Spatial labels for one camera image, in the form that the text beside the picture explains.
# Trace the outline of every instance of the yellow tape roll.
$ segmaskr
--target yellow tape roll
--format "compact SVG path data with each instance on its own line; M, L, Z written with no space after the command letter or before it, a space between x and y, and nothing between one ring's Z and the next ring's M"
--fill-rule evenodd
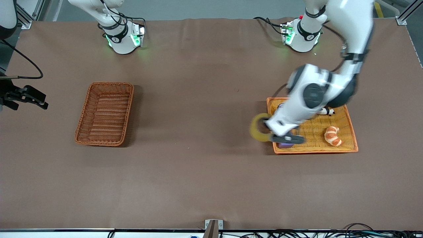
M258 141L261 141L261 142L268 142L268 141L270 141L270 136L271 136L271 134L270 133L262 133L262 132L260 132L258 129L257 129L257 124L258 124L258 122L261 120L261 119L263 119L263 118L270 118L270 115L269 114L267 114L267 113L260 113L260 114L258 114L258 115L256 115L254 118L253 118L253 120L252 120L252 122L251 122L251 124L250 124L250 135L254 138L254 139L256 139L256 140L258 140Z

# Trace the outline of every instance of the toy croissant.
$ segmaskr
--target toy croissant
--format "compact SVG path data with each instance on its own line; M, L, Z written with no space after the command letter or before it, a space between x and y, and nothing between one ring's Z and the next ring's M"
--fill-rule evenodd
M328 127L326 129L326 133L324 134L324 139L327 143L333 146L340 146L342 144L342 140L338 137L338 127Z

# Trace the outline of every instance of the brown paper sheet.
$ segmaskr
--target brown paper sheet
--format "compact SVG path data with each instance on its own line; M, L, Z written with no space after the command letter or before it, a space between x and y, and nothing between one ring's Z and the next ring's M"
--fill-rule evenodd
M145 48L115 54L96 22L34 22L17 48L43 70L15 80L49 109L0 113L0 227L423 229L423 71L406 27L375 20L348 104L360 151L273 155L248 133L265 100L304 63L333 69L328 30L296 53L256 20L147 22ZM37 75L14 54L9 75ZM124 147L78 145L94 81L135 87Z

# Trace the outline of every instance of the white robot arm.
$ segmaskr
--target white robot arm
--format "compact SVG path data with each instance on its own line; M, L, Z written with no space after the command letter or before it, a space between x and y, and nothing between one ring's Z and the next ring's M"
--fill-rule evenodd
M69 2L94 17L106 33L110 47L118 54L131 53L141 46L145 26L128 21L115 8L124 0L69 0Z
M368 52L373 31L373 0L326 2L325 11L320 16L322 20L314 19L311 24L314 25L313 21L325 21L326 17L323 15L327 15L339 33L344 36L347 51L340 73L335 74L311 64L305 64L294 71L287 85L289 99L278 107L272 117L265 120L266 126L272 131L270 141L303 143L302 136L290 133L292 129L298 128L324 106L336 108L344 105L354 94L357 77Z
M2 0L0 6L0 39L9 38L16 30L16 0Z

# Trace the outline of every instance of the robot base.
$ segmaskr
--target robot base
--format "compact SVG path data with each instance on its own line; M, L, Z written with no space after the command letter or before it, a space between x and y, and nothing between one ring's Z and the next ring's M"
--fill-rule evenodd
M320 33L313 40L306 41L298 32L297 25L299 21L300 19L297 18L292 22L286 23L286 25L281 25L281 32L288 34L288 36L282 35L282 42L289 45L293 50L303 53L310 51L317 44Z
M115 43L113 38L109 39L106 37L109 42L109 46L112 47L116 53L121 55L129 54L137 47L142 47L143 45L145 28L140 27L140 25L132 23L131 21L128 21L126 25L130 30L122 38L120 43Z

